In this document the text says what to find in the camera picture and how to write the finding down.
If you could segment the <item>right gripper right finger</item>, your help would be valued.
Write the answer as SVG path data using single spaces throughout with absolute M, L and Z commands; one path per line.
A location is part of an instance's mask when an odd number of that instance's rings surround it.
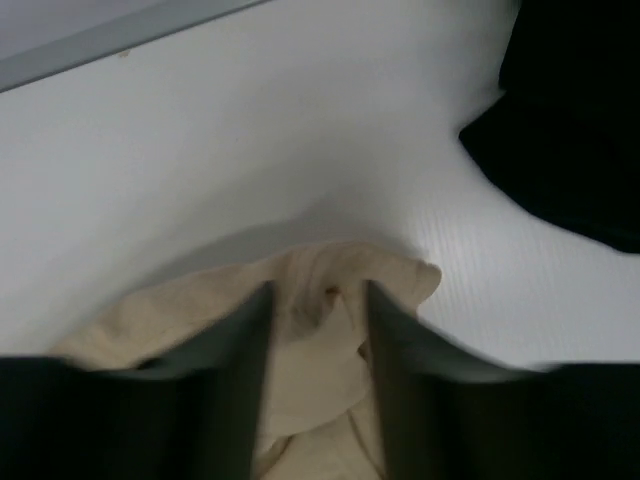
M 374 282 L 367 326 L 389 478 L 638 477 L 637 364 L 499 364 L 421 324 Z

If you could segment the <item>beige t shirt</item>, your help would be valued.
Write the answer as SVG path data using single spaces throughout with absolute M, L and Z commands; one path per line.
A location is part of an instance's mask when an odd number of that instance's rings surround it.
M 130 367 L 219 321 L 273 281 L 274 337 L 255 477 L 381 479 L 363 287 L 376 281 L 416 311 L 441 278 L 434 264 L 370 243 L 298 246 L 134 292 L 66 335 L 52 353 L 90 368 Z

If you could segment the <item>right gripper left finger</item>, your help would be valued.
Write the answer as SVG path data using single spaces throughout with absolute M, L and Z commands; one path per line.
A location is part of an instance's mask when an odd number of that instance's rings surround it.
M 1 361 L 5 479 L 248 479 L 274 286 L 127 369 L 48 356 Z

